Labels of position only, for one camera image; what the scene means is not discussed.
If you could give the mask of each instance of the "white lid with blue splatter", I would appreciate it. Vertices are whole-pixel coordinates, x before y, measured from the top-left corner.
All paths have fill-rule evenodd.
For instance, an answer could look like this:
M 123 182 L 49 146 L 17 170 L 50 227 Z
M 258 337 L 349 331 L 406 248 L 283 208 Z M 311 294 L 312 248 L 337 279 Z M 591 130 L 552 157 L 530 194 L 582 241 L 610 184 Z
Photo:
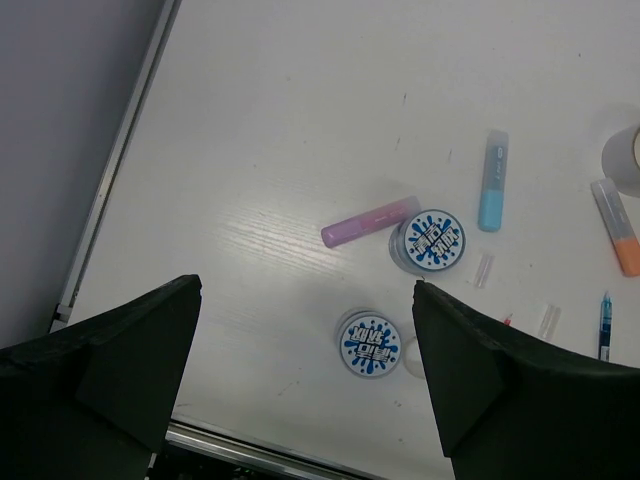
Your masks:
M 391 235 L 389 251 L 403 270 L 420 275 L 454 266 L 466 245 L 460 222 L 442 210 L 425 210 L 400 225 Z
M 367 309 L 352 310 L 343 318 L 338 342 L 347 368 L 364 378 L 391 373 L 402 354 L 402 341 L 393 323 Z

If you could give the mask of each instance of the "metal trim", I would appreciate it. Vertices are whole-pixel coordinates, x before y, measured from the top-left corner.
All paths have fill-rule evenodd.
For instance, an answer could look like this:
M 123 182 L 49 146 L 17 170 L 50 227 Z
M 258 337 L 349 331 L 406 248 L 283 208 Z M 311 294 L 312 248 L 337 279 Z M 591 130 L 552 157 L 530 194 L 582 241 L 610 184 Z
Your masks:
M 144 101 L 151 87 L 158 64 L 160 63 L 180 3 L 181 0 L 165 0 L 164 6 L 158 15 L 153 34 L 149 40 L 138 79 L 136 80 L 124 116 L 122 117 L 107 165 L 102 173 L 98 191 L 93 200 L 93 205 L 87 217 L 80 243 L 73 258 L 73 264 L 69 270 L 60 303 L 56 309 L 59 317 L 58 320 L 65 324 L 69 320 L 71 309 L 73 308 L 78 290 L 80 289 L 82 277 L 84 276 L 87 263 L 91 257 L 91 251 L 93 250 L 96 237 L 100 230 L 107 201 L 111 194 L 111 188 L 118 174 L 118 169 L 127 153 L 129 141 L 140 118 L 140 112 L 142 111 Z
M 299 455 L 283 453 L 232 436 L 213 433 L 175 421 L 169 423 L 165 437 L 169 444 L 246 468 L 274 472 L 288 478 L 305 480 L 372 480 L 362 472 L 323 461 L 310 461 Z

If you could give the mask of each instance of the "orange marker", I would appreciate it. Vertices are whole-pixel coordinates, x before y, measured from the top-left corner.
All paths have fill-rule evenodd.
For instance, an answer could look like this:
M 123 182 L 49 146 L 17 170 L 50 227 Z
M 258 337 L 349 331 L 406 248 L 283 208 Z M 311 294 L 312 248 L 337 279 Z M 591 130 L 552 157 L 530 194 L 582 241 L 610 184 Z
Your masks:
M 622 272 L 627 277 L 637 277 L 640 275 L 640 244 L 631 227 L 616 185 L 610 178 L 605 178 L 593 182 L 591 191 L 609 231 Z

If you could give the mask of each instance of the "gray wall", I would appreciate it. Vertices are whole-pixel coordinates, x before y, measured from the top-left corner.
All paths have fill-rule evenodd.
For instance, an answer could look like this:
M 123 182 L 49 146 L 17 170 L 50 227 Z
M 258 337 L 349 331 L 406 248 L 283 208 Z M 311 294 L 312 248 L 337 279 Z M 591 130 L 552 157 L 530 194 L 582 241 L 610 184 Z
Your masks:
M 162 4 L 0 2 L 0 347 L 47 332 Z

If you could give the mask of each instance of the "scratch mark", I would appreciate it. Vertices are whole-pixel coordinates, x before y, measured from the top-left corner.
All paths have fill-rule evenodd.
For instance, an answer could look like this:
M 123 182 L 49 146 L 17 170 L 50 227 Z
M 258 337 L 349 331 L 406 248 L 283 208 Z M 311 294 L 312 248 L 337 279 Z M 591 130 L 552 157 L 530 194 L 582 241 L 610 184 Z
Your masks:
M 284 387 L 282 390 L 280 390 L 280 393 L 278 394 L 278 396 L 279 396 L 279 397 L 281 397 L 281 396 L 282 396 L 282 394 L 283 394 L 284 392 L 286 392 L 286 391 L 289 389 L 289 387 L 290 387 L 291 385 L 295 385 L 295 384 L 296 384 L 296 382 L 291 382 L 289 385 L 287 385 L 287 386 L 286 386 L 286 387 Z

